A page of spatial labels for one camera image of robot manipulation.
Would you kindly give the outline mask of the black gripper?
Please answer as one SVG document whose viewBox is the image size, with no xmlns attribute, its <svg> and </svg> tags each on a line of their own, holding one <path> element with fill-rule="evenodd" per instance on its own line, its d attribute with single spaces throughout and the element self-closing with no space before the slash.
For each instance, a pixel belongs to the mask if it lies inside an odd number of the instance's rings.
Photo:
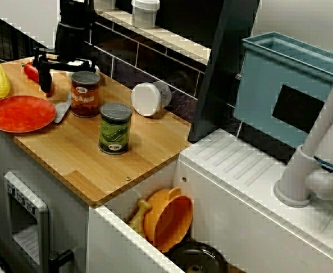
<svg viewBox="0 0 333 273">
<path fill-rule="evenodd" d="M 45 94 L 53 93 L 52 76 L 50 73 L 51 69 L 68 72 L 96 72 L 94 57 L 89 57 L 89 59 L 70 56 L 64 57 L 61 55 L 56 55 L 54 49 L 45 49 L 39 47 L 35 47 L 34 51 L 35 57 L 32 65 L 39 72 L 39 85 Z"/>
</svg>

